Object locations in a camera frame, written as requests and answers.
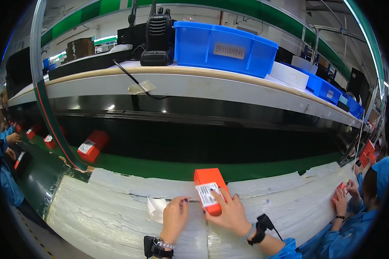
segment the blue plastic bin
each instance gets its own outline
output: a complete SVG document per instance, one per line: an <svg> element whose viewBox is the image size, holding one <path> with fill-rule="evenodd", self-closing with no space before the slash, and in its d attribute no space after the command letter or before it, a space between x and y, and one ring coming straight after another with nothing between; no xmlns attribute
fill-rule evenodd
<svg viewBox="0 0 389 259"><path fill-rule="evenodd" d="M338 103L338 99L340 98L341 91L332 86L329 82L324 79L319 78L318 76L311 74L310 72L293 66L291 64L287 64L285 62L281 62L284 65L295 68L296 70L303 72L308 75L307 88L309 91L313 92L315 96L318 96L326 101L332 102L335 105Z"/></svg>
<svg viewBox="0 0 389 259"><path fill-rule="evenodd" d="M353 114L354 117L361 119L363 116L363 113L365 111L363 109L363 107L358 102L353 100L353 98L351 96L344 94L344 93L343 93L343 96L346 97L346 99L347 99L346 105L347 105L347 107L349 107L349 112L351 114Z"/></svg>
<svg viewBox="0 0 389 259"><path fill-rule="evenodd" d="M215 68L265 78L278 44L235 28L198 22L175 22L178 65Z"/></svg>

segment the worker's hand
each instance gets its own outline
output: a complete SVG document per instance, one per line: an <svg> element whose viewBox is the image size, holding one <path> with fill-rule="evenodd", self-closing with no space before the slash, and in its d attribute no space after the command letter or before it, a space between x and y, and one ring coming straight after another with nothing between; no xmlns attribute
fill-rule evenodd
<svg viewBox="0 0 389 259"><path fill-rule="evenodd" d="M352 180L348 181L346 189L352 197L360 197L359 190Z"/></svg>
<svg viewBox="0 0 389 259"><path fill-rule="evenodd" d="M354 167L354 174L355 174L355 175L359 175L359 173L360 173L360 168L359 168L359 166L356 165L356 164L354 164L353 167Z"/></svg>
<svg viewBox="0 0 389 259"><path fill-rule="evenodd" d="M346 193L341 189L336 189L336 194L338 200L334 197L332 198L334 204L336 205L336 211L338 216L345 216L347 211L347 197Z"/></svg>
<svg viewBox="0 0 389 259"><path fill-rule="evenodd" d="M185 228L189 215L188 200L188 196L176 197L163 210L163 231L160 233L163 240L174 244Z"/></svg>
<svg viewBox="0 0 389 259"><path fill-rule="evenodd" d="M16 132L14 132L14 133L8 135L8 136L6 137L6 140L7 140L7 143L8 143L9 145L10 145L10 144L14 144L14 143L19 143L19 142L21 142L21 140L20 140L20 135L17 134Z"/></svg>
<svg viewBox="0 0 389 259"><path fill-rule="evenodd" d="M13 159L14 161L16 160L16 154L11 148L6 149L6 154L8 154L10 158Z"/></svg>
<svg viewBox="0 0 389 259"><path fill-rule="evenodd" d="M233 195L232 198L225 189L219 188L219 191L223 194L227 203L217 192L211 191L213 197L222 207L222 214L212 216L204 210L206 220L228 229L240 237L245 236L251 230L252 224L246 220L245 208L239 201L238 194Z"/></svg>

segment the bracelet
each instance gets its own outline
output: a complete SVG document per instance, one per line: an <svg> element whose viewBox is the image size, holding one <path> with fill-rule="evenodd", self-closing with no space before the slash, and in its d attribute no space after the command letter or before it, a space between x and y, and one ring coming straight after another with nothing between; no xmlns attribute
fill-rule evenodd
<svg viewBox="0 0 389 259"><path fill-rule="evenodd" d="M252 229L245 236L243 236L242 239L243 240L248 239L248 237L252 234L252 232L254 232L255 229L256 229L256 224L252 224Z"/></svg>
<svg viewBox="0 0 389 259"><path fill-rule="evenodd" d="M156 239L157 239L157 243L156 242L154 243L156 246L166 247L166 248L170 248L170 249L176 248L175 245L173 245L170 242L167 242L166 240L162 239L161 237L156 237Z"/></svg>

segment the cardboard box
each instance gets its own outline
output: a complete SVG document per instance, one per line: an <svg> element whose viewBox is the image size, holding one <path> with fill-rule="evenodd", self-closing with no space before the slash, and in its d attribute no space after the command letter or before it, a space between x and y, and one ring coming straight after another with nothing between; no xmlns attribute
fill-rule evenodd
<svg viewBox="0 0 389 259"><path fill-rule="evenodd" d="M218 187L229 190L222 178L218 168L196 169L194 175L194 184L199 194L202 207L212 216L219 216L222 214L222 208L217 201L211 196L210 189L217 190Z"/></svg>
<svg viewBox="0 0 389 259"><path fill-rule="evenodd" d="M106 132L95 130L78 147L77 152L83 160L93 163L108 141L109 137Z"/></svg>

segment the label on bin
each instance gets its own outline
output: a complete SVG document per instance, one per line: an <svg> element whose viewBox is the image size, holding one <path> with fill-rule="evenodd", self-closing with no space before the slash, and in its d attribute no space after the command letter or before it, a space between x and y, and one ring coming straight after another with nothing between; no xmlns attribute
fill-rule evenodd
<svg viewBox="0 0 389 259"><path fill-rule="evenodd" d="M218 204L217 200L212 196L212 194L210 194L210 189L217 192L223 199L223 195L219 191L218 185L215 182L208 183L208 184L196 185L195 188L196 188L197 192L199 193L203 208L214 205L214 204Z"/></svg>
<svg viewBox="0 0 389 259"><path fill-rule="evenodd" d="M215 42L215 47L213 49L213 54L222 55L232 58L244 59L245 57L245 48L238 45L232 45L222 42Z"/></svg>
<svg viewBox="0 0 389 259"><path fill-rule="evenodd" d="M333 91L329 90L328 93L327 93L327 98L332 98L333 97Z"/></svg>
<svg viewBox="0 0 389 259"><path fill-rule="evenodd" d="M89 139L87 139L85 140L85 142L82 143L82 145L78 147L78 150L86 154L88 153L89 149L93 147L93 145L95 145L95 142L92 142Z"/></svg>

